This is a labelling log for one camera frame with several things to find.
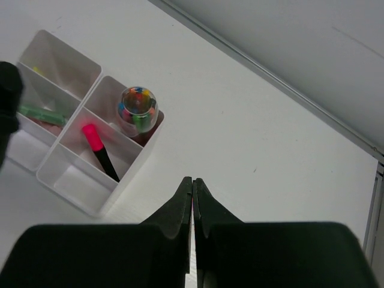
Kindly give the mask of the pink black highlighter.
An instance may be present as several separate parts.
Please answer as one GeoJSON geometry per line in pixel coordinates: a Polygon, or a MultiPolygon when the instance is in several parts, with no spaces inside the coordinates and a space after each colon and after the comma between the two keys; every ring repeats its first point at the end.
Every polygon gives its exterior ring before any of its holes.
{"type": "Polygon", "coordinates": [[[102,142],[96,126],[94,124],[87,124],[82,127],[82,133],[85,135],[91,150],[105,171],[106,175],[119,182],[118,174],[109,158],[107,150],[102,142]]]}

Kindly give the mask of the clear tube of colored pens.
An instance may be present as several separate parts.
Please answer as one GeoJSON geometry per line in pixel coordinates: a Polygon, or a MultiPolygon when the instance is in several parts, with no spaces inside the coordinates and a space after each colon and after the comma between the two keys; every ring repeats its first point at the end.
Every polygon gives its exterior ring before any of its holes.
{"type": "Polygon", "coordinates": [[[117,105],[117,120],[122,132],[134,138],[150,132],[158,119],[154,94],[141,86],[123,90],[117,105]]]}

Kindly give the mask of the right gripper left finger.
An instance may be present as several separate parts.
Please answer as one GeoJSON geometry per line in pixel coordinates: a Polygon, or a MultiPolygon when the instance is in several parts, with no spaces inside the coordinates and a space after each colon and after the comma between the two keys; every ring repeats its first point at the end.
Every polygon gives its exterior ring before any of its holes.
{"type": "Polygon", "coordinates": [[[184,287],[192,179],[139,224],[42,224],[16,241],[2,287],[184,287]]]}

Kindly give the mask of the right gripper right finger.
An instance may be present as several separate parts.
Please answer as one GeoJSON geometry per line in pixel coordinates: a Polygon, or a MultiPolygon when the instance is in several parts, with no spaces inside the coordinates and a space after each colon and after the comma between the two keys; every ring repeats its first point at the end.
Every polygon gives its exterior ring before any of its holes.
{"type": "Polygon", "coordinates": [[[352,231],[336,222],[246,223],[193,182],[199,287],[377,287],[352,231]]]}

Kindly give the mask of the pink correction tape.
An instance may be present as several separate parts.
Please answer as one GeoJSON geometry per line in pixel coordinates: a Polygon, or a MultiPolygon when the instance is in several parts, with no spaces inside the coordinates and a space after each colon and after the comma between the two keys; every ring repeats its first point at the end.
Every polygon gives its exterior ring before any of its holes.
{"type": "Polygon", "coordinates": [[[32,122],[36,123],[37,125],[43,127],[45,130],[47,130],[48,132],[50,132],[51,134],[53,134],[55,136],[59,136],[59,134],[62,131],[62,127],[59,127],[57,125],[50,124],[48,122],[39,121],[39,120],[34,119],[34,118],[29,118],[29,119],[32,122]]]}

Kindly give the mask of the green correction tape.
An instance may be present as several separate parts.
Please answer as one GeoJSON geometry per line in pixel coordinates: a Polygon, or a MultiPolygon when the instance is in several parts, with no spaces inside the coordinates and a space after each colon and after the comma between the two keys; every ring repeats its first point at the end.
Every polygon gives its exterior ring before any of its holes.
{"type": "Polygon", "coordinates": [[[64,115],[37,106],[21,105],[19,107],[19,113],[21,113],[25,117],[36,119],[38,121],[46,122],[60,127],[64,126],[67,123],[67,120],[64,115]]]}

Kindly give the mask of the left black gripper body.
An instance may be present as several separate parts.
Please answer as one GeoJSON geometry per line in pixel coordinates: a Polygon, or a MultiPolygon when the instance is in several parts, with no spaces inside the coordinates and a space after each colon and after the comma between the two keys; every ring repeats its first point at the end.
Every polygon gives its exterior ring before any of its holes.
{"type": "Polygon", "coordinates": [[[19,69],[12,63],[1,61],[1,167],[11,135],[19,130],[17,111],[23,88],[19,69]]]}

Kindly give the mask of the yellow pastel pen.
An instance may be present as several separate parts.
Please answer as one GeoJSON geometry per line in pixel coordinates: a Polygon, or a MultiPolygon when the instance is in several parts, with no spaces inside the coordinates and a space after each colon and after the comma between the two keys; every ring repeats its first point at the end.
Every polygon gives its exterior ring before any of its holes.
{"type": "Polygon", "coordinates": [[[38,73],[38,74],[41,75],[41,76],[44,75],[43,72],[42,72],[39,68],[37,68],[37,67],[33,67],[32,70],[33,70],[34,72],[38,73]]]}

